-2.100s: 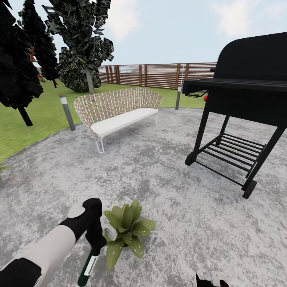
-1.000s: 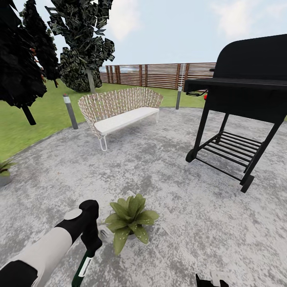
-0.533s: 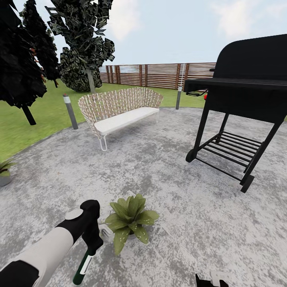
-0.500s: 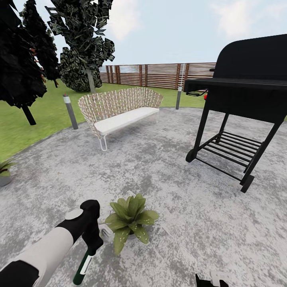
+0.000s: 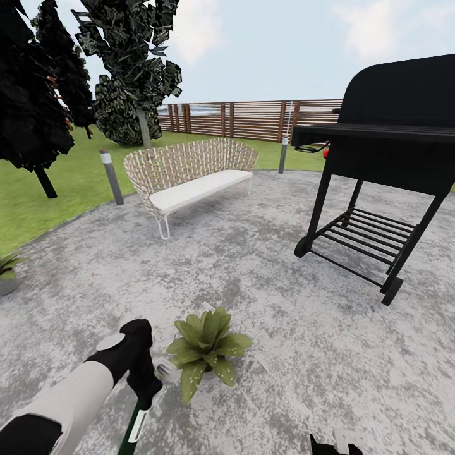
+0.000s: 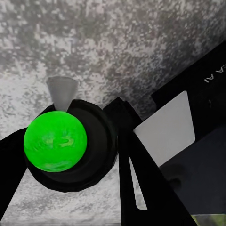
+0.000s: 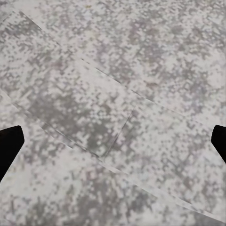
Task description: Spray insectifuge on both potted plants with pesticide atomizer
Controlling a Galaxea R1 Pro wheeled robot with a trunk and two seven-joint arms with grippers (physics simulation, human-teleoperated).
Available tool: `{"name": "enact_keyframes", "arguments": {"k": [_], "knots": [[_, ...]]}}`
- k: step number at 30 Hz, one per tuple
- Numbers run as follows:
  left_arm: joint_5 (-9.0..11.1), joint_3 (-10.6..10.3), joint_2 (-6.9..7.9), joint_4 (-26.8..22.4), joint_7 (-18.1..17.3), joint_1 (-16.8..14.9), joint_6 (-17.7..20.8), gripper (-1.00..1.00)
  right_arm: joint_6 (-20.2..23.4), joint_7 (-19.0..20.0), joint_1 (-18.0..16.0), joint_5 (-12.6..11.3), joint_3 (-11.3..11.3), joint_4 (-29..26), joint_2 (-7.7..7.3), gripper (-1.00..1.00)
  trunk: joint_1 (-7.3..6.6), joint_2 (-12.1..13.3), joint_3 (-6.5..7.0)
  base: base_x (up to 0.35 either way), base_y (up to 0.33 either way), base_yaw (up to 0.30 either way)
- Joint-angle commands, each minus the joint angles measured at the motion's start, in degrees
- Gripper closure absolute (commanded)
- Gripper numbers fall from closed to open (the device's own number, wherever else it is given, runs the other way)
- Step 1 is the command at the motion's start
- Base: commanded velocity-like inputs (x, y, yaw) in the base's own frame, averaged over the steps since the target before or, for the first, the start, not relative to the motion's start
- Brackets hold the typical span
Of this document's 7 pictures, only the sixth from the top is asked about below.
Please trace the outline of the insectifuge atomizer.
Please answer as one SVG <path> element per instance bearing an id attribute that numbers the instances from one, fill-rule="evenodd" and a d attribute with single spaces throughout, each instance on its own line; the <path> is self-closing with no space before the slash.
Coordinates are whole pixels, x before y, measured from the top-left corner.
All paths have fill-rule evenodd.
<path id="1" fill-rule="evenodd" d="M 70 77 L 46 80 L 53 105 L 27 127 L 26 166 L 46 188 L 80 192 L 96 185 L 113 167 L 118 138 L 111 118 L 98 106 L 73 100 L 80 83 Z"/>

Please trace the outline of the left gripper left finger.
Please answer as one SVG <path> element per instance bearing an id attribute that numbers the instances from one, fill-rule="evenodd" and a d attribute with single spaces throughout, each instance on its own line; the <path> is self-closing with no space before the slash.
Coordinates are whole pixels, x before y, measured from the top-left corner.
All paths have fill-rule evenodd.
<path id="1" fill-rule="evenodd" d="M 27 170 L 24 136 L 20 129 L 0 141 L 0 221 Z"/>

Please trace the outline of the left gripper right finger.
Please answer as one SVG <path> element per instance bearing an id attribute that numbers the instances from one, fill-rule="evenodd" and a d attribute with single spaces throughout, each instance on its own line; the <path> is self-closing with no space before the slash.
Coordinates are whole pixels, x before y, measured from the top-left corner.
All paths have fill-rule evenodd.
<path id="1" fill-rule="evenodd" d="M 121 226 L 197 226 L 136 133 L 118 126 Z M 129 157 L 147 210 L 137 208 Z"/>

